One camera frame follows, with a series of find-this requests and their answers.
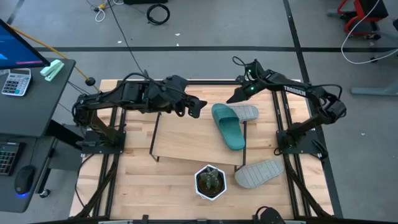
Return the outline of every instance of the wooden table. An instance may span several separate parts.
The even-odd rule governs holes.
[[[117,80],[103,80],[101,90],[109,91],[116,84]],[[224,103],[233,94],[236,87],[236,85],[190,85],[186,92],[208,102],[207,106],[202,109],[200,118],[212,119],[211,106],[215,103]],[[278,93],[278,97],[280,108],[283,108],[280,93]],[[305,99],[289,93],[287,98],[293,122],[306,120],[309,113]],[[277,147],[275,136],[277,120],[271,92],[264,90],[249,101],[242,103],[255,105],[259,109],[259,118],[249,121],[247,126],[246,164],[267,159],[283,161],[282,156],[274,155],[274,149]],[[286,129],[284,111],[281,110],[281,112]],[[98,116],[105,123],[109,123],[111,110],[100,110]],[[207,165],[207,162],[166,157],[161,158],[161,162],[155,162],[149,155],[156,117],[157,113],[127,112],[126,147],[119,160],[111,212],[112,219],[141,219],[144,214],[148,214],[150,219],[161,220],[196,218],[249,220],[257,208],[264,205],[274,207],[285,219],[293,218],[285,172],[258,188],[244,189],[236,183],[233,177],[234,170],[230,165],[212,164],[226,172],[228,190],[214,202],[201,199],[195,193],[193,175]],[[85,203],[96,190],[102,158],[102,155],[93,156],[81,169],[77,189]],[[300,158],[307,189],[322,208],[332,214],[333,209],[321,162],[306,154],[301,154]],[[299,192],[296,187],[299,210],[303,215]],[[105,203],[106,197],[103,197],[100,215],[103,214]],[[75,215],[80,210],[81,205],[75,195],[70,215]]]

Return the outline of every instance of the white cable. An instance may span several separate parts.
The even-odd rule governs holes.
[[[352,61],[351,61],[350,59],[348,59],[348,58],[346,57],[346,55],[344,54],[343,47],[344,47],[344,45],[346,44],[346,42],[347,42],[348,38],[350,37],[351,33],[355,30],[355,28],[356,28],[362,21],[364,21],[364,20],[373,12],[373,10],[376,8],[376,6],[377,6],[377,4],[379,4],[379,2],[380,2],[380,0],[378,0],[378,1],[375,3],[375,5],[373,6],[373,8],[370,10],[370,12],[369,12],[363,19],[361,19],[361,20],[354,26],[354,28],[351,29],[351,31],[350,31],[349,34],[347,35],[346,39],[344,40],[343,45],[341,46],[341,53],[343,54],[344,58],[345,58],[349,63],[353,63],[353,64],[355,64],[355,65],[363,65],[363,64],[370,63],[370,62],[374,62],[374,61],[377,61],[377,60],[380,60],[380,59],[383,59],[383,58],[386,58],[386,57],[390,57],[391,55],[393,55],[393,54],[395,54],[395,53],[398,52],[398,49],[396,49],[395,51],[393,51],[393,52],[390,53],[390,54],[387,54],[387,55],[385,55],[385,56],[383,56],[383,57],[375,58],[375,59],[373,59],[373,60],[369,60],[369,61],[367,61],[367,62],[352,62]]]
[[[122,1],[122,3],[117,3],[116,1],[117,1],[117,0],[113,0],[113,3],[115,3],[115,4],[124,4],[123,1]]]
[[[98,20],[98,15],[101,14],[101,12],[104,14],[104,17],[102,17],[102,19]],[[97,15],[95,16],[95,21],[102,22],[102,21],[104,21],[105,17],[106,17],[105,12],[102,9],[98,9]]]

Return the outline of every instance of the black knob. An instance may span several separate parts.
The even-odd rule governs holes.
[[[86,80],[86,85],[88,85],[88,86],[93,86],[95,84],[95,79],[93,78],[93,77],[89,77],[87,80]]]

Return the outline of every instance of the red chair leg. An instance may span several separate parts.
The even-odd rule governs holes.
[[[344,26],[344,32],[346,32],[346,34],[349,34],[349,32],[351,31],[349,29],[349,27],[355,22],[355,20],[359,20],[359,16],[356,16],[352,19],[350,19],[347,24]]]
[[[343,0],[343,2],[340,3],[340,5],[338,6],[337,12],[338,12],[339,14],[343,15],[344,12],[343,12],[341,9],[342,9],[343,6],[347,3],[347,1],[348,1],[348,0]]]

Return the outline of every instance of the keyboard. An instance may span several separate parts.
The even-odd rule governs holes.
[[[0,176],[12,174],[22,145],[23,143],[19,142],[0,142]]]

